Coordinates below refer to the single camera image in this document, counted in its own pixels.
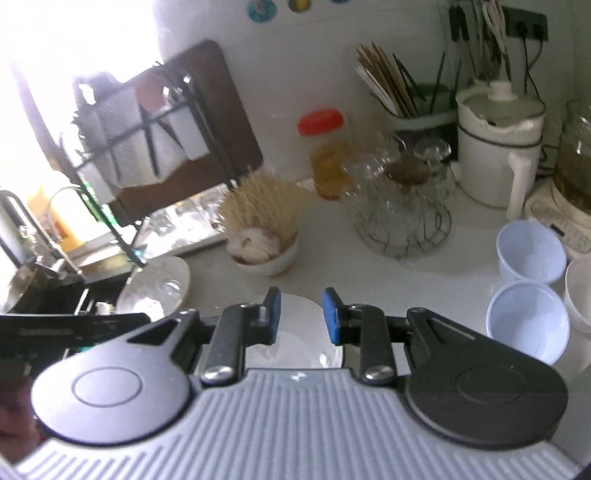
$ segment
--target blue gripper pad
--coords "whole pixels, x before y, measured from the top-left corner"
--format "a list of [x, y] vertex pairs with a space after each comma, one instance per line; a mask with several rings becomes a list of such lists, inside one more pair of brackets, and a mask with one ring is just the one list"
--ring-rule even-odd
[[333, 292], [335, 291], [332, 288], [327, 288], [322, 292], [322, 310], [324, 310], [324, 321], [326, 322], [326, 329], [329, 331], [330, 341], [338, 345], [340, 341], [339, 311]]

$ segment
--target kettle handle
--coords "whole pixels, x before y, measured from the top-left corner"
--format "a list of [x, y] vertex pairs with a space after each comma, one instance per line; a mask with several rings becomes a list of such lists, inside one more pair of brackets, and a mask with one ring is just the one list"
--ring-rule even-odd
[[510, 151], [507, 162], [513, 170], [513, 186], [507, 207], [507, 219], [512, 222], [521, 217], [525, 195], [530, 186], [530, 172], [532, 161], [530, 158], [519, 155], [516, 151]]

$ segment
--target hand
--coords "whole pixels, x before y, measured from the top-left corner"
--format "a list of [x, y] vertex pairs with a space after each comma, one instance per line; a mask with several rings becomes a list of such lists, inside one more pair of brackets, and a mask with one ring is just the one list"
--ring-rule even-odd
[[16, 463], [41, 442], [31, 407], [31, 380], [0, 378], [0, 453]]

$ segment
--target white electric kettle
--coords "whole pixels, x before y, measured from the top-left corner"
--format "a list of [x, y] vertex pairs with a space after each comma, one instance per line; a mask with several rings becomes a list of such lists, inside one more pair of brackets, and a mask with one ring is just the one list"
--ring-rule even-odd
[[538, 168], [545, 104], [519, 98], [501, 80], [459, 92], [456, 100], [462, 189], [486, 205], [507, 207], [509, 220], [519, 218]]

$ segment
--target stacked cup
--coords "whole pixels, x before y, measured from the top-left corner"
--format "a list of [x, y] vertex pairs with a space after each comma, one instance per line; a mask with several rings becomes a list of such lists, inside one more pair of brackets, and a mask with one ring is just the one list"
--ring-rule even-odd
[[496, 252], [505, 286], [488, 306], [486, 332], [552, 365], [566, 349], [570, 335], [567, 310], [549, 286], [562, 278], [566, 268], [564, 248], [552, 230], [518, 220], [501, 229]]
[[566, 269], [564, 305], [573, 328], [585, 335], [591, 335], [590, 256], [573, 260]]

